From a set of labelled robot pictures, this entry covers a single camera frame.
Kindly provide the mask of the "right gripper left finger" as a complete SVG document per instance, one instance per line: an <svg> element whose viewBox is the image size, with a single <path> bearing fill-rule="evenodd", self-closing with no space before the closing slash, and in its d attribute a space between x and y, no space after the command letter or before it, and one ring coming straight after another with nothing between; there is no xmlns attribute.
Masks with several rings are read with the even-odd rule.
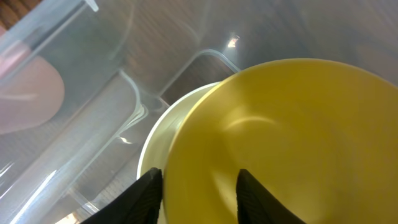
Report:
<svg viewBox="0 0 398 224"><path fill-rule="evenodd" d="M153 167L81 224L156 224L162 193L162 171Z"/></svg>

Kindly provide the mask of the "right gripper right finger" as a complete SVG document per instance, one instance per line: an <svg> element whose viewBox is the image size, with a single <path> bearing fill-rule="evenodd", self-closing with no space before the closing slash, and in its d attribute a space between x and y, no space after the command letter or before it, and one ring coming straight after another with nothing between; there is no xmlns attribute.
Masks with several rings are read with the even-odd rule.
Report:
<svg viewBox="0 0 398 224"><path fill-rule="evenodd" d="M239 170L236 200L239 224L305 224L246 169Z"/></svg>

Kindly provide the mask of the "white small bowl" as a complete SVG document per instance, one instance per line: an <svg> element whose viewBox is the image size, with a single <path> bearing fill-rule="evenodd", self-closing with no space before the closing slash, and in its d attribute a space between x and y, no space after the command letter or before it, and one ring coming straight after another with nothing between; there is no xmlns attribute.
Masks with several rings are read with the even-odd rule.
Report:
<svg viewBox="0 0 398 224"><path fill-rule="evenodd" d="M137 167L137 179L153 167L165 169L171 143L181 123L198 100L215 86L217 82L192 90L161 115L144 143Z"/></svg>

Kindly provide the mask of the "yellow small bowl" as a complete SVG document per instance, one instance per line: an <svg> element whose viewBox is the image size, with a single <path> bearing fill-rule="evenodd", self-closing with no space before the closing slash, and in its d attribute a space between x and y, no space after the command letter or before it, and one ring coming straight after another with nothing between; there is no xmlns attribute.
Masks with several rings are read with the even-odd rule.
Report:
<svg viewBox="0 0 398 224"><path fill-rule="evenodd" d="M236 223L242 169L305 223L396 223L397 87L309 58L225 79L174 137L167 221Z"/></svg>

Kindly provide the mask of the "pink cup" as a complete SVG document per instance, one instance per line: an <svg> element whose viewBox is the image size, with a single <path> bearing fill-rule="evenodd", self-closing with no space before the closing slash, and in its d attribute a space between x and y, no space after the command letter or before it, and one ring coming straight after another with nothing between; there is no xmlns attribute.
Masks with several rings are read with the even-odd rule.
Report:
<svg viewBox="0 0 398 224"><path fill-rule="evenodd" d="M60 109L65 85L59 72L35 56L1 85L1 134L39 126Z"/></svg>

